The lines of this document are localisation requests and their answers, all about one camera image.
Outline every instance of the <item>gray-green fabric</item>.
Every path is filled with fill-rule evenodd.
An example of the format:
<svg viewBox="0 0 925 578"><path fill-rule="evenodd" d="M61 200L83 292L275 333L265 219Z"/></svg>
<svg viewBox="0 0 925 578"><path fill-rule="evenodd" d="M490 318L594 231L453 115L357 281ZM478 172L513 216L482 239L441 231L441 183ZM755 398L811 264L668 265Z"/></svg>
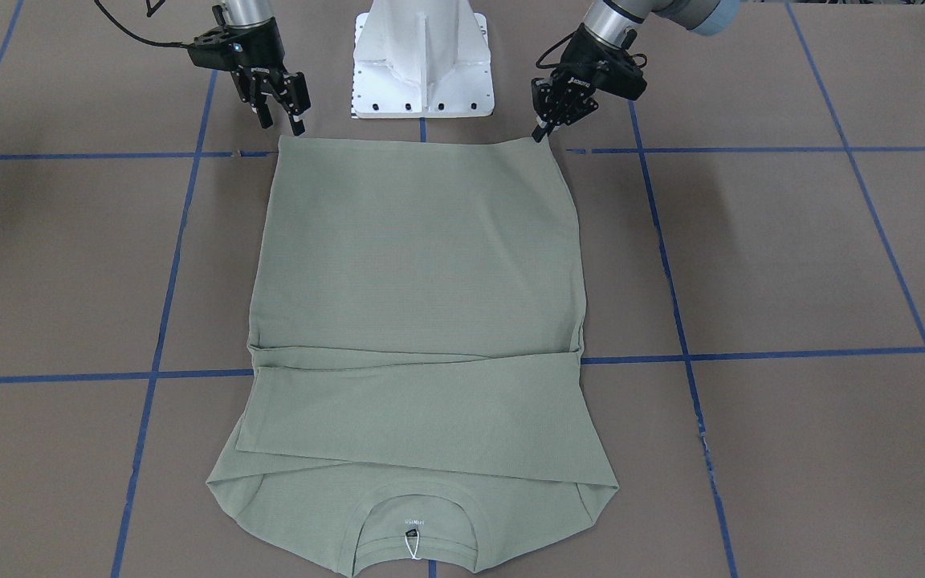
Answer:
<svg viewBox="0 0 925 578"><path fill-rule="evenodd" d="M617 482L580 391L584 309L547 143L282 138L255 381L209 487L349 577L409 549L477 572L587 529Z"/></svg>

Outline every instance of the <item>clothing tag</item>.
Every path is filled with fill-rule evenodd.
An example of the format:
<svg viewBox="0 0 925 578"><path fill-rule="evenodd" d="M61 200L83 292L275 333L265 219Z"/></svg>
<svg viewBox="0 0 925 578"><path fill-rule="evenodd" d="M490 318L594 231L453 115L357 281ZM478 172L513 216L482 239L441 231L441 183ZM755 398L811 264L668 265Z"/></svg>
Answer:
<svg viewBox="0 0 925 578"><path fill-rule="evenodd" d="M409 538L415 538L415 540L416 540L416 546L415 546L415 547L414 547L414 545L411 544L411 542L409 542ZM412 560L423 560L421 557L418 556L418 553L419 553L419 530L416 530L415 527L414 527L414 529L408 530L408 531L405 533L405 548L406 548L407 550L409 550L409 557L411 557Z"/></svg>

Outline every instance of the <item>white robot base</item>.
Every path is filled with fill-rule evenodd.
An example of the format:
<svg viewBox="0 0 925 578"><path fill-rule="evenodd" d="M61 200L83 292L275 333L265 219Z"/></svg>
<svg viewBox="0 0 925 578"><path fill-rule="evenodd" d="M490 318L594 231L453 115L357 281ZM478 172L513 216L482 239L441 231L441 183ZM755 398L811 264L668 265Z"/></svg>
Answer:
<svg viewBox="0 0 925 578"><path fill-rule="evenodd" d="M356 18L353 118L495 110L487 18L469 0L374 0Z"/></svg>

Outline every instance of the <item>white mounting plate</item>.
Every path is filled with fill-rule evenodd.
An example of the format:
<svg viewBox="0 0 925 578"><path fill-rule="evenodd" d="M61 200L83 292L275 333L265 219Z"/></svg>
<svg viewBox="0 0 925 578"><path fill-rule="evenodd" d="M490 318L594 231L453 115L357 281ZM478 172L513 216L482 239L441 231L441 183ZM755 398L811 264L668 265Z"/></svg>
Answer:
<svg viewBox="0 0 925 578"><path fill-rule="evenodd" d="M356 43L368 15L369 12L363 12L356 17ZM474 16L487 43L487 18L476 12ZM356 63L352 77L352 118L460 118L487 116L495 110L489 63L456 65L430 87L426 110L421 106L421 90L418 85L400 80L387 66Z"/></svg>

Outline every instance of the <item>green t-shirt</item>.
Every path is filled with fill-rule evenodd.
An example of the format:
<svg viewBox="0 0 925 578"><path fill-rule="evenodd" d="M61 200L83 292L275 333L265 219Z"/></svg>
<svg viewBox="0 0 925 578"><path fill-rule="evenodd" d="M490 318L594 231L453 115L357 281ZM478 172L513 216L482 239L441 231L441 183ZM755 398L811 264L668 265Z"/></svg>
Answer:
<svg viewBox="0 0 925 578"><path fill-rule="evenodd" d="M255 381L210 489L349 577L477 572L587 529L617 482L580 391L584 311L547 142L282 138Z"/></svg>

